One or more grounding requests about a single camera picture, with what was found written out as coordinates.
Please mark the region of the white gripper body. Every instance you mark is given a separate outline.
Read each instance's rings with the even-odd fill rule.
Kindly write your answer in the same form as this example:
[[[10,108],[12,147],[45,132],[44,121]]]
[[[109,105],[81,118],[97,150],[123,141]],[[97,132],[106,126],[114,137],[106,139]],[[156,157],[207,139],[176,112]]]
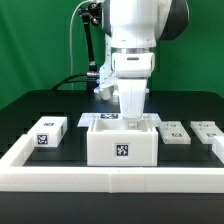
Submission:
[[[117,78],[120,112],[124,119],[140,120],[143,115],[148,78],[155,67],[152,52],[112,53],[112,69]]]

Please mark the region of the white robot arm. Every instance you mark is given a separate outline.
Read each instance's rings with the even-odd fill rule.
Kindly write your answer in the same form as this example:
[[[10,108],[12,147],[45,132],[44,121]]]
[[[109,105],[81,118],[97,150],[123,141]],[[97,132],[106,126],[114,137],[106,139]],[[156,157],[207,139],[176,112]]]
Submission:
[[[187,0],[102,0],[106,55],[99,92],[104,100],[118,94],[121,117],[131,129],[143,116],[156,43],[176,39],[188,22]]]

